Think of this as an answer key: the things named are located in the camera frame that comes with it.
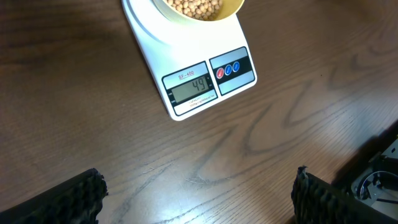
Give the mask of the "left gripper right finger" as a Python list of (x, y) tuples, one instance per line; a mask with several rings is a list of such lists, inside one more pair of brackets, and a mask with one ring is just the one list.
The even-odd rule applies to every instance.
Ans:
[(291, 199), (296, 224), (397, 224), (389, 217), (299, 167)]

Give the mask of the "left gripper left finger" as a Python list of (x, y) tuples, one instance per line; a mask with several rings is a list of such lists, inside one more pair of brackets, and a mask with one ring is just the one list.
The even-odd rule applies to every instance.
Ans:
[(96, 218), (108, 195), (104, 176), (96, 169), (81, 174), (1, 212), (1, 223), (99, 223)]

